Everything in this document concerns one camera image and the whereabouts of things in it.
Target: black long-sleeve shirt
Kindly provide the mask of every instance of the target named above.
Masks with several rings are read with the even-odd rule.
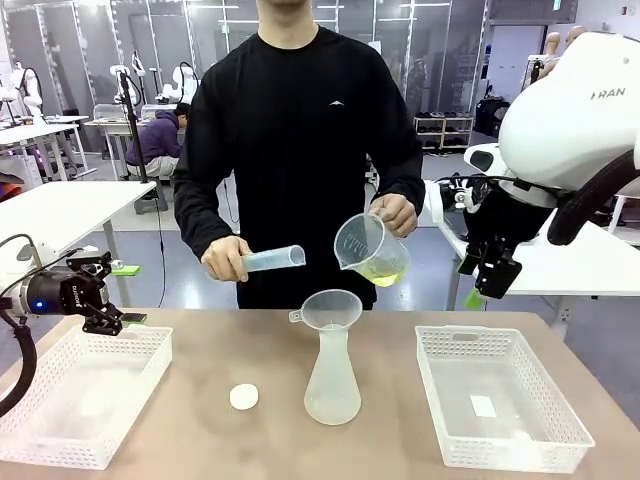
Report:
[[[232,234],[218,215],[216,187],[235,173],[240,236],[254,252],[301,245],[307,266],[251,273],[238,285],[246,308],[299,308],[327,288],[375,288],[340,271],[333,241],[364,209],[366,154],[378,196],[399,193],[418,214],[424,202],[420,143],[389,70],[369,46],[320,28],[297,50],[252,36],[213,67],[193,99],[174,172],[183,240],[200,258]]]

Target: glass wall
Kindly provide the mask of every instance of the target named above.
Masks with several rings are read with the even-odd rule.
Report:
[[[410,113],[468,111],[486,0],[312,0],[325,28],[378,48]],[[91,115],[116,94],[112,65],[137,52],[152,103],[180,62],[203,73],[258,31],[254,0],[9,0],[12,58],[33,66],[45,114]],[[133,69],[131,76],[139,82]],[[91,147],[99,148],[91,141]]]

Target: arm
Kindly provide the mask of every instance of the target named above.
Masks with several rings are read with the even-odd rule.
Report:
[[[424,205],[422,147],[407,106],[389,69],[377,52],[371,52],[371,84],[367,102],[369,119],[367,152],[380,174],[375,198],[393,193],[404,196],[419,215]]]
[[[175,217],[182,239],[201,259],[214,240],[233,234],[218,215],[216,188],[233,168],[222,134],[211,71],[193,98],[184,149],[173,173]]]
[[[167,155],[173,158],[180,158],[182,154],[182,145],[178,143],[178,128],[173,128],[172,124],[170,127],[167,126],[162,135],[160,136],[160,143],[162,144],[163,150]]]

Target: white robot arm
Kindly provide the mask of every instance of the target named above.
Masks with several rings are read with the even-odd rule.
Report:
[[[16,62],[16,68],[11,74],[11,83],[17,92],[24,92],[22,101],[33,117],[33,123],[44,123],[42,111],[42,94],[40,80],[33,68],[23,68],[20,62]]]
[[[479,274],[480,294],[502,298],[522,266],[512,256],[557,209],[548,231],[568,245],[589,217],[640,176],[640,42],[586,33],[553,72],[526,89],[508,110],[495,145],[470,150],[467,161],[513,181],[493,181],[464,216],[469,230],[460,272]]]
[[[129,76],[129,67],[125,65],[112,65],[109,71],[111,72],[111,75],[116,77],[116,84],[118,85],[118,93],[114,95],[113,101],[115,103],[124,102],[124,91],[122,90],[122,84],[120,83],[120,73],[125,73],[127,75],[127,85],[129,86],[129,96],[131,97],[131,103],[133,105],[138,105],[139,101],[138,97],[136,96],[137,87],[131,81],[131,77]]]
[[[162,93],[156,99],[161,103],[184,102],[190,104],[198,89],[198,77],[193,68],[186,62],[182,62],[173,70],[173,81],[177,84],[176,88],[165,83],[162,87]]]

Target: purple jacket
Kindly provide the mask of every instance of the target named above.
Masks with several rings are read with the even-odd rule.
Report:
[[[156,157],[180,157],[182,145],[178,143],[178,129],[178,116],[173,111],[161,111],[156,113],[155,120],[139,130],[142,161],[145,165]],[[129,165],[138,164],[133,144],[127,149],[126,160]]]

